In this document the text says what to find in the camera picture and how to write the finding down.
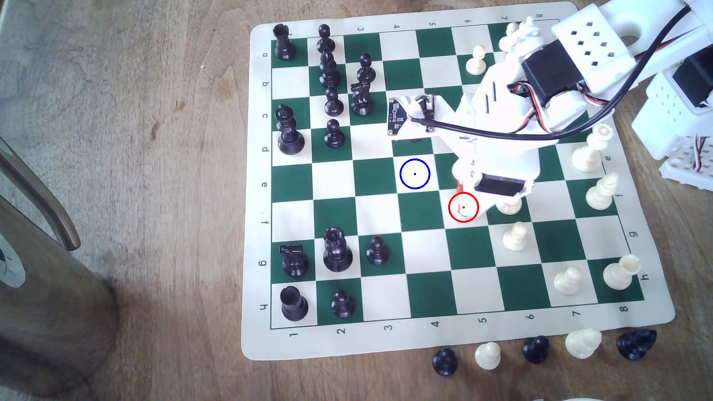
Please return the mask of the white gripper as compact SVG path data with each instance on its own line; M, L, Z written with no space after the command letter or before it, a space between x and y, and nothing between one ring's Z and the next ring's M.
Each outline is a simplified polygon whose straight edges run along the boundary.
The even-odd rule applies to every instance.
M457 108L441 96L434 98L437 121L511 135L495 139L435 128L458 156L452 168L458 213L486 213L497 204L519 202L540 175L539 148L556 143L525 139L553 133L557 119L535 93L533 79L525 77L522 62L522 57L506 56L494 64L474 93L463 93Z

